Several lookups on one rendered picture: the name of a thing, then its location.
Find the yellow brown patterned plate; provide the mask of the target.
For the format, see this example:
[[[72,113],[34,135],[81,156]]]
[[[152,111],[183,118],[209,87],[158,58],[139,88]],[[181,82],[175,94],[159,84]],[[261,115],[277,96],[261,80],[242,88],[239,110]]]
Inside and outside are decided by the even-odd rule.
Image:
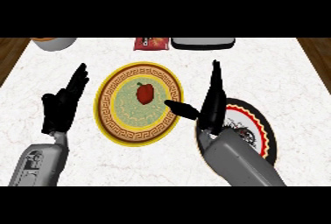
[[[146,105],[136,96],[139,82],[153,87],[153,99]],[[113,143],[140,147],[168,135],[180,118],[165,100],[183,102],[181,84],[165,66],[140,61],[110,73],[97,89],[93,112],[97,128]]]

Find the red snack packet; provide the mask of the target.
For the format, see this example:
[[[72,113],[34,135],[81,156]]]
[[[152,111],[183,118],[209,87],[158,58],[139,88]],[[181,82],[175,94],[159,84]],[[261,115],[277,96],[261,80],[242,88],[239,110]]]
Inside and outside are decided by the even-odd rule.
[[[136,38],[133,49],[141,51],[167,50],[168,43],[168,38]]]

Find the black and white appliance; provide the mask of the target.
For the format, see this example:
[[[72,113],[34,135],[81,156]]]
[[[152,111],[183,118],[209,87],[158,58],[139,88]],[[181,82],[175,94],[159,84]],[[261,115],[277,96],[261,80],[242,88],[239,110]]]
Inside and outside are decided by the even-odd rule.
[[[170,43],[181,50],[221,50],[233,47],[235,38],[171,38]]]

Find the grey bowl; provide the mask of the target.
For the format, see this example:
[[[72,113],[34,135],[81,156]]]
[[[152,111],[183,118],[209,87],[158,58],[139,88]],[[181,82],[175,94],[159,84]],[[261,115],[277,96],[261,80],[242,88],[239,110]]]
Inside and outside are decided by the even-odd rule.
[[[75,38],[31,38],[31,40],[35,45],[48,52],[66,49],[76,41]]]

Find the black red white plate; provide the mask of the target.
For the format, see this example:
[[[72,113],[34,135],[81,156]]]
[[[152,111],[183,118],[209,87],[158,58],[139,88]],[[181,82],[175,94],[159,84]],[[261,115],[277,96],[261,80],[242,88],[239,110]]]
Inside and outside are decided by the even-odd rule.
[[[215,123],[215,129],[232,129],[241,139],[260,154],[270,165],[276,160],[276,140],[270,124],[258,109],[236,98],[226,99],[223,122]]]

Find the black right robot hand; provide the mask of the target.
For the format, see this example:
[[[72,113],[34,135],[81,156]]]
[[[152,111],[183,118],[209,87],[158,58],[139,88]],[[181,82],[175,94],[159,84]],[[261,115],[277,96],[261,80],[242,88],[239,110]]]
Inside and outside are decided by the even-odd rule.
[[[220,62],[214,60],[211,65],[211,82],[201,110],[189,104],[171,100],[165,100],[164,104],[170,107],[170,111],[175,116],[196,120],[199,129],[208,130],[217,136],[223,130],[226,94],[223,91]]]

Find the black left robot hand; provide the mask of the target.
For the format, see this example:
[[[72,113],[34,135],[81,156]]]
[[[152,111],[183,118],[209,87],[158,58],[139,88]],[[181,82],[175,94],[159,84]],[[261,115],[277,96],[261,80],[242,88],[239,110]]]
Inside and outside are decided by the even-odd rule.
[[[41,133],[51,135],[54,132],[66,133],[76,113],[78,100],[88,83],[87,65],[79,64],[65,88],[56,94],[44,94],[44,121]]]

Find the red bell pepper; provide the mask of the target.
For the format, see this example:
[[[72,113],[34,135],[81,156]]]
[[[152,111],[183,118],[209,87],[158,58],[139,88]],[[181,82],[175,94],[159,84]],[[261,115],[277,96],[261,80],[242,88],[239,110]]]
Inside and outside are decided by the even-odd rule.
[[[141,84],[140,82],[137,83],[137,85],[137,100],[141,105],[146,105],[153,99],[153,87],[150,84]]]

